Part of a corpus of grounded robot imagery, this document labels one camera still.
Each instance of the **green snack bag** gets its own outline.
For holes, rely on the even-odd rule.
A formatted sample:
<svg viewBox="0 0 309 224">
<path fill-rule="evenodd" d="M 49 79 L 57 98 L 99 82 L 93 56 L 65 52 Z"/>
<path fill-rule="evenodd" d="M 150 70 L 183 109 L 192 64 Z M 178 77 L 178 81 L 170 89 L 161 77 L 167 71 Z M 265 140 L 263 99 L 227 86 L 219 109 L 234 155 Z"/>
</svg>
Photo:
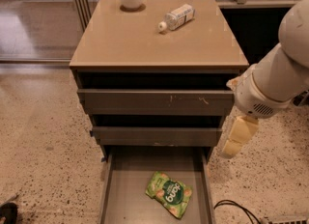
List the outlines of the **green snack bag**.
<svg viewBox="0 0 309 224">
<path fill-rule="evenodd" d="M 181 219 L 192 195 L 192 187 L 173 181 L 162 172 L 155 172 L 146 194 L 161 203 L 176 218 Z"/>
</svg>

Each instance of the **speckled floor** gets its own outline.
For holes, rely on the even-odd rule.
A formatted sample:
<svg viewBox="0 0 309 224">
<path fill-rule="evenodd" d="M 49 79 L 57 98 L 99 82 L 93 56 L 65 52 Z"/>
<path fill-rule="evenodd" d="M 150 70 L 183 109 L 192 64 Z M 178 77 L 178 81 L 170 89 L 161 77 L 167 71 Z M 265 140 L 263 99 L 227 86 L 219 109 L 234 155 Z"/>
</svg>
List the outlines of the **speckled floor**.
<svg viewBox="0 0 309 224">
<path fill-rule="evenodd" d="M 13 20 L 0 22 L 0 57 L 70 57 L 81 35 L 72 5 L 59 4 L 55 17 L 67 25 L 58 30 L 46 25 L 55 3 L 26 3 L 21 12 L 23 5 L 0 0 L 0 21 Z M 0 65 L 0 203 L 19 194 L 18 224 L 97 223 L 105 164 L 76 89 L 68 68 Z M 259 217 L 308 214 L 309 107 L 261 120 L 254 139 L 227 160 L 220 150 L 238 114 L 211 157 L 213 202 L 231 199 Z M 217 224 L 249 223 L 234 207 L 219 207 L 215 216 Z"/>
</svg>

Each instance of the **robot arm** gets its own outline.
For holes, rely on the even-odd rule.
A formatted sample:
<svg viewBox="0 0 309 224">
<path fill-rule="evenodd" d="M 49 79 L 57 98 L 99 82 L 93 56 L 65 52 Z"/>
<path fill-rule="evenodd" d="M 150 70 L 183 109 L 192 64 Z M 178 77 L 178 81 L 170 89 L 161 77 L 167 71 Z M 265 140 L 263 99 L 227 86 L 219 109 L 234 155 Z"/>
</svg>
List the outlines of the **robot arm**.
<svg viewBox="0 0 309 224">
<path fill-rule="evenodd" d="M 309 89 L 309 0 L 295 4 L 279 27 L 279 44 L 237 81 L 237 117 L 223 154 L 236 155 L 258 130 L 259 118 L 270 118 Z"/>
</svg>

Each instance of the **wire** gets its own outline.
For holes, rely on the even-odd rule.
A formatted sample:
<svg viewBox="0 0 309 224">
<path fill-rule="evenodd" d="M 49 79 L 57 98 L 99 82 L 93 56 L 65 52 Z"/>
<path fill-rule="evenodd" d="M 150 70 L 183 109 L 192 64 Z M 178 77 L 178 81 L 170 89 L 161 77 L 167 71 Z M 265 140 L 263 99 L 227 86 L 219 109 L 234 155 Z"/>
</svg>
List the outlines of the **wire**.
<svg viewBox="0 0 309 224">
<path fill-rule="evenodd" d="M 248 216 L 248 218 L 250 219 L 251 223 L 254 224 L 251 216 L 257 221 L 258 224 L 261 224 L 260 220 L 257 218 L 257 216 L 255 216 L 250 210 L 248 210 L 247 208 L 243 207 L 242 205 L 232 201 L 232 200 L 221 200 L 219 201 L 215 206 L 214 206 L 214 209 L 216 209 L 217 207 L 219 206 L 224 206 L 224 205 L 229 205 L 229 206 L 235 206 L 235 207 L 238 207 L 240 209 L 242 209 L 245 214 Z"/>
</svg>

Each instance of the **plastic bottle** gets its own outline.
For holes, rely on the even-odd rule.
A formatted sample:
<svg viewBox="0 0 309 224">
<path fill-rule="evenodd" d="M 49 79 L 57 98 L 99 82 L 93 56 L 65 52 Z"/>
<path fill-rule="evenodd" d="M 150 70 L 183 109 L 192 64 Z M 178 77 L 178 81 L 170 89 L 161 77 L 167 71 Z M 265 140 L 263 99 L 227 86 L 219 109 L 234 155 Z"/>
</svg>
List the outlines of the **plastic bottle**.
<svg viewBox="0 0 309 224">
<path fill-rule="evenodd" d="M 184 4 L 174 11 L 164 16 L 164 21 L 158 23 L 159 32 L 163 32 L 167 28 L 175 30 L 184 25 L 187 21 L 191 20 L 195 15 L 195 10 L 191 5 Z"/>
</svg>

